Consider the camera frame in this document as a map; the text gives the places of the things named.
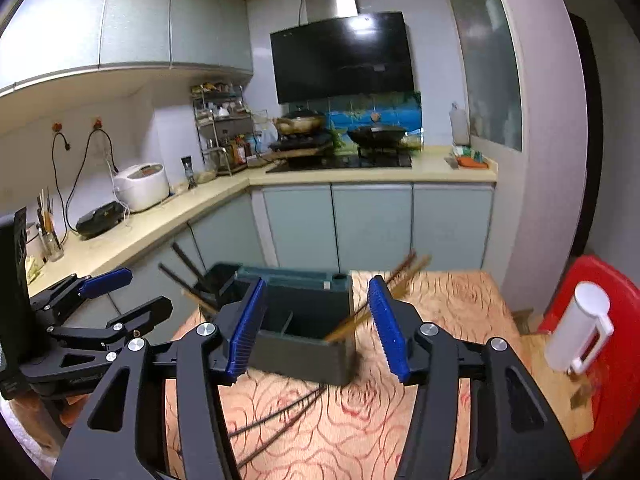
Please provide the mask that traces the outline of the light bamboo chopstick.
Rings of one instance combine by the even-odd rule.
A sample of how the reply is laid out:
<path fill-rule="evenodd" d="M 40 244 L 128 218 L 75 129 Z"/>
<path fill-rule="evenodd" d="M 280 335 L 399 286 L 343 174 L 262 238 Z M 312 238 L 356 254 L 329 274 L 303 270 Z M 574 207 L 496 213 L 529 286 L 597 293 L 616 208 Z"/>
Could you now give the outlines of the light bamboo chopstick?
<path fill-rule="evenodd" d="M 410 282 L 431 263 L 430 255 L 418 258 L 415 252 L 402 260 L 385 281 L 378 275 L 370 281 L 368 298 L 345 321 L 338 324 L 335 330 L 324 337 L 328 344 L 341 341 L 356 332 L 357 328 L 369 318 L 382 320 L 390 310 L 393 300 L 399 300 L 408 292 Z"/>

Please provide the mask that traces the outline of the dark wenge chopstick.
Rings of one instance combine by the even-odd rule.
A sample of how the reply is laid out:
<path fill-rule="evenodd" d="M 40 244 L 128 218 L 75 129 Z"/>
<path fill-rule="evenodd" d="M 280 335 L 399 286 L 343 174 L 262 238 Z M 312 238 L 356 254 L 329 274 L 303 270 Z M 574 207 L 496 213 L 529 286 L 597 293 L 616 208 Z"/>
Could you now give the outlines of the dark wenge chopstick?
<path fill-rule="evenodd" d="M 172 272 L 170 269 L 168 269 L 168 267 L 165 266 L 163 263 L 159 263 L 157 265 L 157 267 L 158 267 L 158 270 L 160 270 L 160 272 L 162 272 L 163 274 L 168 276 L 168 278 L 170 278 L 171 281 L 174 281 L 175 283 L 177 283 L 182 289 L 185 289 L 185 290 L 188 290 L 189 292 L 192 292 L 192 294 L 194 294 L 196 296 L 199 296 L 205 302 L 210 304 L 212 307 L 214 307 L 215 309 L 218 309 L 218 304 L 217 304 L 217 301 L 215 300 L 214 296 L 206 295 L 205 292 L 200 292 L 194 286 L 188 284 L 185 280 L 180 278 L 180 276 L 175 274 L 175 272 Z"/>

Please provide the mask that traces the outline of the tan wooden chopstick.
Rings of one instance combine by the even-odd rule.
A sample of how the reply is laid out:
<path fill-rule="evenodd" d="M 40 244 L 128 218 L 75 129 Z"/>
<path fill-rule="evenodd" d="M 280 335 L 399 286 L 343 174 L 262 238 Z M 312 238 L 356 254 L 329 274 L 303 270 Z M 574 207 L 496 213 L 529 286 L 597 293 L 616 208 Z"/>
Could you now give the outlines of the tan wooden chopstick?
<path fill-rule="evenodd" d="M 194 302 L 194 304 L 196 304 L 200 309 L 203 309 L 205 312 L 207 312 L 207 313 L 209 313 L 211 315 L 216 315 L 218 313 L 217 309 L 215 309 L 210 304 L 205 302 L 199 296 L 196 296 L 196 295 L 192 294 L 192 292 L 189 292 L 188 290 L 183 289 L 181 291 L 181 295 L 185 296 L 186 298 L 191 299 Z"/>

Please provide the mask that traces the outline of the dark green utensil holder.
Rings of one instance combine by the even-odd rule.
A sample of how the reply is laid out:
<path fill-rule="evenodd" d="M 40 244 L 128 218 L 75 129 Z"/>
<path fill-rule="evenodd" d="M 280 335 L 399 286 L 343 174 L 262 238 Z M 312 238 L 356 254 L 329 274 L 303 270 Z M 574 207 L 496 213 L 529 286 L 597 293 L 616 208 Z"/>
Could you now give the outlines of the dark green utensil holder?
<path fill-rule="evenodd" d="M 222 306 L 240 300 L 256 278 L 266 283 L 267 311 L 248 366 L 306 382 L 349 384 L 357 367 L 355 337 L 327 342 L 326 336 L 352 315 L 352 278 L 340 272 L 220 262 L 195 288 L 212 294 Z"/>

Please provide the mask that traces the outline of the black chopstick in holder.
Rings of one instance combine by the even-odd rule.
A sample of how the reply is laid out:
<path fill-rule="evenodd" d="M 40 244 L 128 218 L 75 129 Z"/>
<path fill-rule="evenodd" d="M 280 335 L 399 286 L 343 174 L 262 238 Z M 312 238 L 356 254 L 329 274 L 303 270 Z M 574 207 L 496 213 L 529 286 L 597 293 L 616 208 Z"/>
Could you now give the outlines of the black chopstick in holder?
<path fill-rule="evenodd" d="M 175 252 L 177 257 L 182 261 L 182 263 L 194 274 L 196 279 L 199 282 L 204 281 L 204 275 L 201 274 L 201 271 L 198 270 L 198 267 L 195 263 L 186 255 L 186 253 L 181 249 L 178 243 L 173 242 L 171 244 L 172 250 Z"/>

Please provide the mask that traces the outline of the dark brown chopstick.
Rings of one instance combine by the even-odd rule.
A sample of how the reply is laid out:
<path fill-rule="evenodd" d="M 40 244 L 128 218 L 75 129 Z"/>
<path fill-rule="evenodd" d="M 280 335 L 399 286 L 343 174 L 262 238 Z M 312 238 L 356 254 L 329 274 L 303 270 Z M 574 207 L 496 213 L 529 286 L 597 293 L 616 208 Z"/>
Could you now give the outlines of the dark brown chopstick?
<path fill-rule="evenodd" d="M 253 452 L 243 457 L 242 460 L 238 461 L 238 468 L 242 469 L 251 463 L 255 458 L 261 456 L 263 452 L 266 452 L 268 448 L 270 448 L 273 443 L 276 443 L 280 437 L 283 437 L 288 430 L 292 429 L 296 422 L 299 422 L 303 416 L 316 404 L 316 402 L 322 397 L 322 394 L 326 391 L 326 385 L 318 387 L 313 392 L 309 393 L 309 400 L 299 400 L 293 403 L 291 406 L 288 406 L 285 411 L 294 408 L 295 405 L 303 402 L 304 406 L 293 416 L 291 417 L 275 434 L 273 434 L 268 440 L 262 442 L 258 448 L 255 448 Z"/>

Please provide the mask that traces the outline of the white rice cooker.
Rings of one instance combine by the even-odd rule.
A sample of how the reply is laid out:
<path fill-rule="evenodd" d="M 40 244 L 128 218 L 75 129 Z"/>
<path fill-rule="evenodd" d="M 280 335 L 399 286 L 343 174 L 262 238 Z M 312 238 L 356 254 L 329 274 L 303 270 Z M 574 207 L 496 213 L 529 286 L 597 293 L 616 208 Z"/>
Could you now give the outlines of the white rice cooker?
<path fill-rule="evenodd" d="M 159 204 L 170 193 L 165 168 L 159 162 L 119 171 L 114 177 L 114 191 L 117 199 L 133 214 Z"/>

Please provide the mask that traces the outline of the wooden board on chair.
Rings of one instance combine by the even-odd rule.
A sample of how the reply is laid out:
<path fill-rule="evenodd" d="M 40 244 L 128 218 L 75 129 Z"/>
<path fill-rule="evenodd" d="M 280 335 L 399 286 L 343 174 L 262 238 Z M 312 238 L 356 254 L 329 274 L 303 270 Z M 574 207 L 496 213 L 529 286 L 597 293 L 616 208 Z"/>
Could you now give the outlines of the wooden board on chair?
<path fill-rule="evenodd" d="M 593 430 L 591 400 L 577 408 L 570 406 L 572 395 L 582 383 L 579 379 L 572 379 L 566 373 L 548 367 L 544 358 L 547 339 L 547 334 L 521 335 L 523 362 L 559 419 L 568 440 L 575 440 Z"/>

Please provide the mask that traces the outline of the white electric kettle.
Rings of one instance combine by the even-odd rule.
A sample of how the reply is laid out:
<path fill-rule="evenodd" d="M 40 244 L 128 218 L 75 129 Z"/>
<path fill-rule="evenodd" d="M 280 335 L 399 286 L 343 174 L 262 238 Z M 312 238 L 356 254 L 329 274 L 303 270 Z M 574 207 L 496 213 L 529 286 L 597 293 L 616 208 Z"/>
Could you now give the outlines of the white electric kettle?
<path fill-rule="evenodd" d="M 610 298 L 593 282 L 579 282 L 559 324 L 549 337 L 544 358 L 557 372 L 585 373 L 614 334 L 608 317 Z"/>

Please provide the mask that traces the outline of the metal spice rack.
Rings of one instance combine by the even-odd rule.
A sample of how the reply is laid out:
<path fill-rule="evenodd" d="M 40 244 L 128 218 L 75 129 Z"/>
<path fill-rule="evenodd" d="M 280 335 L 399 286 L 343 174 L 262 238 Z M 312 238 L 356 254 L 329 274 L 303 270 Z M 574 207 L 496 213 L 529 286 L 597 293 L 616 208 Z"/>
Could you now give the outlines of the metal spice rack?
<path fill-rule="evenodd" d="M 255 154 L 255 131 L 243 87 L 204 82 L 192 86 L 190 96 L 203 164 L 213 165 L 220 176 L 246 169 Z"/>

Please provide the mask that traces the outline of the black wok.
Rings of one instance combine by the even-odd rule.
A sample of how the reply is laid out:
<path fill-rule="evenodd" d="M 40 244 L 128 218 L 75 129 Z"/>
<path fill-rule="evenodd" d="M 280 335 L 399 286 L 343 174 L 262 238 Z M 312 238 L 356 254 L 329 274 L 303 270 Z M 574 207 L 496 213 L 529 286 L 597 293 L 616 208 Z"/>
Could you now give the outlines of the black wok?
<path fill-rule="evenodd" d="M 360 148 L 382 150 L 398 148 L 400 141 L 407 135 L 407 130 L 394 125 L 370 125 L 349 129 L 347 134 Z"/>

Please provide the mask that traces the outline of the red plastic chair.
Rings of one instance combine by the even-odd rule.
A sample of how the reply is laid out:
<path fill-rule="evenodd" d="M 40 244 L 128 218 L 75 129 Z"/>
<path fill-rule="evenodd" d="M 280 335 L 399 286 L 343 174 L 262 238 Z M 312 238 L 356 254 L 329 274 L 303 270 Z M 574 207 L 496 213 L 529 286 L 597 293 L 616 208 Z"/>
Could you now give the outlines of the red plastic chair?
<path fill-rule="evenodd" d="M 599 467 L 639 414 L 639 289 L 622 272 L 596 256 L 581 256 L 567 271 L 539 329 L 551 335 L 565 318 L 577 286 L 589 282 L 601 287 L 610 308 L 613 333 L 587 366 L 587 376 L 598 384 L 591 401 L 593 430 L 570 440 L 580 469 Z"/>

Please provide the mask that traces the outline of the brown clay pot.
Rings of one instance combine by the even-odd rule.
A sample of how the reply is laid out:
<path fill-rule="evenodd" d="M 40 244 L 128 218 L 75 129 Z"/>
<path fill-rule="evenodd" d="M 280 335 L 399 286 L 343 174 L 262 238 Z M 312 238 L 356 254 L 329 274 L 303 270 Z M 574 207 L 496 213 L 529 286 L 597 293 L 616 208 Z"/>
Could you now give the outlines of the brown clay pot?
<path fill-rule="evenodd" d="M 279 117 L 273 123 L 278 133 L 292 136 L 292 134 L 306 134 L 314 129 L 323 128 L 326 124 L 326 118 L 323 115 Z"/>

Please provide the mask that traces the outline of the white plastic jug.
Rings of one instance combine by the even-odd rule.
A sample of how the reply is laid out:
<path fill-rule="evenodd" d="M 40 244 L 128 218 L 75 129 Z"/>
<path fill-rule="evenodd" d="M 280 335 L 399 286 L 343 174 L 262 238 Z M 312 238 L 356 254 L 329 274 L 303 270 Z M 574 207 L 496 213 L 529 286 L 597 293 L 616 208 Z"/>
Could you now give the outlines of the white plastic jug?
<path fill-rule="evenodd" d="M 451 103 L 449 111 L 452 140 L 454 144 L 469 146 L 471 144 L 468 114 L 457 102 Z"/>

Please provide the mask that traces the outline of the upper wall cabinets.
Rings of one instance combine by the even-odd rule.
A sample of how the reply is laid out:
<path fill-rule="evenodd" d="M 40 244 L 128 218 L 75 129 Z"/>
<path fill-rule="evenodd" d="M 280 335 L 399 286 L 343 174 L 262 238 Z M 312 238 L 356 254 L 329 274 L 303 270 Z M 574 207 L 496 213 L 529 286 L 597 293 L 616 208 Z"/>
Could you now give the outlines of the upper wall cabinets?
<path fill-rule="evenodd" d="M 1 34 L 1 90 L 95 70 L 253 70 L 244 0 L 22 0 Z"/>

